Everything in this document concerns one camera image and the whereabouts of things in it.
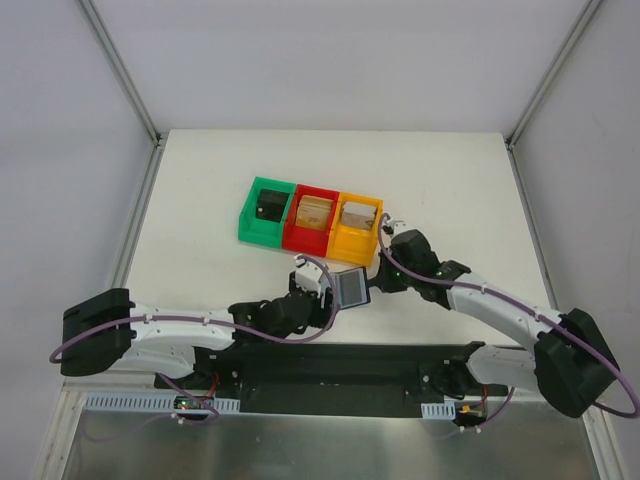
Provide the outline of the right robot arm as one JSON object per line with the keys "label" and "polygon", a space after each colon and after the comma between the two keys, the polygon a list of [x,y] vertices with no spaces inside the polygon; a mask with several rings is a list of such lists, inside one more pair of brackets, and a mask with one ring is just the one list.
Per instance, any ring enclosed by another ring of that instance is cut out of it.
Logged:
{"label": "right robot arm", "polygon": [[450,369],[452,387],[473,394],[484,384],[540,394],[560,413],[580,417],[616,380],[619,367],[593,318],[561,313],[514,298],[459,262],[440,261],[426,237],[383,215],[380,262],[373,284],[384,293],[406,290],[472,317],[515,341],[513,348],[470,344]]}

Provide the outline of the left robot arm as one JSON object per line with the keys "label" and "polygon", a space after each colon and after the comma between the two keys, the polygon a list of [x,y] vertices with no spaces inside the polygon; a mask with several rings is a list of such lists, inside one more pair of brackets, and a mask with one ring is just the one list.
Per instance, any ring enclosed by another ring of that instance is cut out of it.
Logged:
{"label": "left robot arm", "polygon": [[204,387],[210,363],[199,349],[227,350],[244,342],[296,345],[312,342],[332,326],[340,309],[336,279],[320,261],[295,259],[286,295],[240,302],[204,312],[170,312],[136,304],[126,288],[111,288],[63,314],[62,343],[49,361],[66,377],[111,368],[179,378]]}

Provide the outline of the black leather card holder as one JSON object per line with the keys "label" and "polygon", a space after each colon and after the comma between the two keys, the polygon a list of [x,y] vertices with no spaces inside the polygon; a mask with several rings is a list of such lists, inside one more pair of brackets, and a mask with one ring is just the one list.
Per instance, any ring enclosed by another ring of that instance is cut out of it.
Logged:
{"label": "black leather card holder", "polygon": [[356,267],[334,274],[337,299],[343,310],[367,305],[371,302],[367,283],[367,269]]}

